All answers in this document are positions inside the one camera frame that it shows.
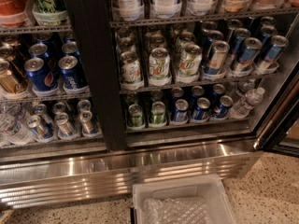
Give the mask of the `white plastic bin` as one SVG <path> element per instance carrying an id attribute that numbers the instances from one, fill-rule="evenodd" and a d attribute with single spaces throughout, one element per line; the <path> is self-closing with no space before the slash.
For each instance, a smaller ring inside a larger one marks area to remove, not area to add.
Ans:
<path id="1" fill-rule="evenodd" d="M 145 224 L 144 201 L 147 198 L 163 200 L 184 197 L 202 197 L 206 200 L 209 224 L 236 224 L 225 188 L 217 175 L 202 175 L 134 185 L 135 224 Z"/>

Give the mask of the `clear water bottle left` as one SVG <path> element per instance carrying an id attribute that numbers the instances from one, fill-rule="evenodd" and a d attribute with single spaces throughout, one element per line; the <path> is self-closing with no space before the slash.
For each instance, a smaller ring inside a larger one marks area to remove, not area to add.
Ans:
<path id="1" fill-rule="evenodd" d="M 32 132 L 9 114 L 0 114 L 0 131 L 14 145 L 26 145 L 34 141 Z"/>

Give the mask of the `red coke can left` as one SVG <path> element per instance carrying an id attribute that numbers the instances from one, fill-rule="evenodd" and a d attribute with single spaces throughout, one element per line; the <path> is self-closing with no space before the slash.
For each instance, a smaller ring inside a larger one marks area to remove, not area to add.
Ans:
<path id="1" fill-rule="evenodd" d="M 0 16 L 5 18 L 1 24 L 6 27 L 19 27 L 24 24 L 21 13 L 24 12 L 27 0 L 0 0 Z"/>

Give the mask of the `silver can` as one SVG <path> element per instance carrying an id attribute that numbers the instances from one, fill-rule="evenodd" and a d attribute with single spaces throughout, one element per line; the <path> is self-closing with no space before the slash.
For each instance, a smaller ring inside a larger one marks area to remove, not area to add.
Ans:
<path id="1" fill-rule="evenodd" d="M 34 133 L 38 142 L 48 143 L 55 139 L 54 131 L 38 115 L 30 116 L 26 125 Z"/>
<path id="2" fill-rule="evenodd" d="M 84 136 L 93 137 L 101 133 L 91 111 L 84 110 L 80 112 L 78 115 L 78 121 L 81 125 Z"/>
<path id="3" fill-rule="evenodd" d="M 78 127 L 70 120 L 66 113 L 55 116 L 54 122 L 58 127 L 58 136 L 63 140 L 78 138 Z"/>

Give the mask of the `bubble wrap sheet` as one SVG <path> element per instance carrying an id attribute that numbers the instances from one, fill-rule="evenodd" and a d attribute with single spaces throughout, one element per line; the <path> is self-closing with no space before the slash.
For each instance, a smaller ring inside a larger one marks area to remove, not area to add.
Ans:
<path id="1" fill-rule="evenodd" d="M 202 197 L 144 201 L 145 224 L 209 224 L 209 221 L 207 202 Z"/>

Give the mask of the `gold brown can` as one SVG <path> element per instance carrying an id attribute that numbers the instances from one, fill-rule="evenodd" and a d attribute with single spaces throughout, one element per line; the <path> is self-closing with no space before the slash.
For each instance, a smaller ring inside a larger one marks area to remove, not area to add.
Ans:
<path id="1" fill-rule="evenodd" d="M 28 83 L 8 61 L 0 61 L 0 86 L 8 100 L 23 99 L 28 96 Z"/>

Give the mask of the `left 7up can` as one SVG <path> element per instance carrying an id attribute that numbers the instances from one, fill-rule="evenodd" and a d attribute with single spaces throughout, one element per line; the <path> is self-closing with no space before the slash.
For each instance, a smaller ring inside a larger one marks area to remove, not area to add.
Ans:
<path id="1" fill-rule="evenodd" d="M 121 84 L 127 90 L 136 90 L 144 85 L 140 61 L 135 52 L 125 51 L 120 56 Z"/>

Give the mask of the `green lacroix can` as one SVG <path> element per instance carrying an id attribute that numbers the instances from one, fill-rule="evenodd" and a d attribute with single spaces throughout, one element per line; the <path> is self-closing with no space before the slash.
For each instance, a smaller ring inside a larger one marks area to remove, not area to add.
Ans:
<path id="1" fill-rule="evenodd" d="M 64 0 L 34 0 L 34 17 L 39 25 L 61 25 L 67 17 Z"/>

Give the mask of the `front right pepsi can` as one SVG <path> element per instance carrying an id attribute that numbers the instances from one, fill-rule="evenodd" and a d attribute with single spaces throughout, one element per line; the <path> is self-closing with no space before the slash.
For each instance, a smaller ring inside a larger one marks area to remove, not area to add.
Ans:
<path id="1" fill-rule="evenodd" d="M 83 93 L 88 82 L 80 61 L 74 56 L 64 56 L 59 61 L 59 68 L 64 81 L 64 89 L 68 93 Z"/>

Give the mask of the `clear water bottle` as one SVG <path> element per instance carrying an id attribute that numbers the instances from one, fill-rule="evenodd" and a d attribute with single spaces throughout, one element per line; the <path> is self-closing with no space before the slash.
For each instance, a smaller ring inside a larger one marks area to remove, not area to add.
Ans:
<path id="1" fill-rule="evenodd" d="M 230 117 L 233 119 L 245 118 L 256 105 L 263 100 L 265 89 L 259 87 L 246 92 L 230 109 Z"/>
<path id="2" fill-rule="evenodd" d="M 9 114 L 0 114 L 0 131 L 14 145 L 26 145 L 34 141 L 32 132 Z"/>

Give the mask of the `stainless fridge base grille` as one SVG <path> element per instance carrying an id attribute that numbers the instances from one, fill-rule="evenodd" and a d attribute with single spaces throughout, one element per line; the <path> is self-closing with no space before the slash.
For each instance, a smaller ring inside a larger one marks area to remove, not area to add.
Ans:
<path id="1" fill-rule="evenodd" d="M 254 140 L 100 153 L 1 167 L 3 210 L 130 193 L 133 185 L 216 174 L 241 177 L 262 156 Z"/>

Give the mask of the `white bottle left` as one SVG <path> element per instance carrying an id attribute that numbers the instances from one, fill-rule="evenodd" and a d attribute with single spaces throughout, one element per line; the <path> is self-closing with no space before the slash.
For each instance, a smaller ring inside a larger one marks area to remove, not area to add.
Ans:
<path id="1" fill-rule="evenodd" d="M 115 7 L 124 21 L 134 21 L 140 16 L 142 0 L 115 0 Z"/>

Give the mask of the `white bottle middle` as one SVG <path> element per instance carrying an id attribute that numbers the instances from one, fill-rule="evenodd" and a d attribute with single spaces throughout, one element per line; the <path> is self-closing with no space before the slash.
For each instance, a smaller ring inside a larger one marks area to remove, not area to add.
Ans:
<path id="1" fill-rule="evenodd" d="M 154 19 L 175 17 L 181 7 L 179 0 L 151 0 L 150 16 Z"/>

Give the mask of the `7up can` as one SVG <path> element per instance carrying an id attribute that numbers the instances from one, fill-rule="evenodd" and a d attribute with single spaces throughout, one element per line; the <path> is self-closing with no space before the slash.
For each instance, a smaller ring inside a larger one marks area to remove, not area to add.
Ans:
<path id="1" fill-rule="evenodd" d="M 181 52 L 177 68 L 176 82 L 192 83 L 199 78 L 199 66 L 202 61 L 202 49 L 195 45 L 187 45 Z"/>
<path id="2" fill-rule="evenodd" d="M 144 85 L 140 61 L 135 52 L 125 51 L 120 56 L 121 84 L 127 90 L 136 90 Z"/>
<path id="3" fill-rule="evenodd" d="M 163 86 L 170 81 L 170 56 L 167 49 L 153 49 L 149 56 L 149 84 Z"/>

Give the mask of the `black fridge centre post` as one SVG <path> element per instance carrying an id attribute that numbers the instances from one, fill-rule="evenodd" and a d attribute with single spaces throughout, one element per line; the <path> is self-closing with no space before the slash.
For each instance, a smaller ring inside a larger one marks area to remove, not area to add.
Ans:
<path id="1" fill-rule="evenodd" d="M 126 149 L 106 0 L 64 0 L 107 149 Z"/>

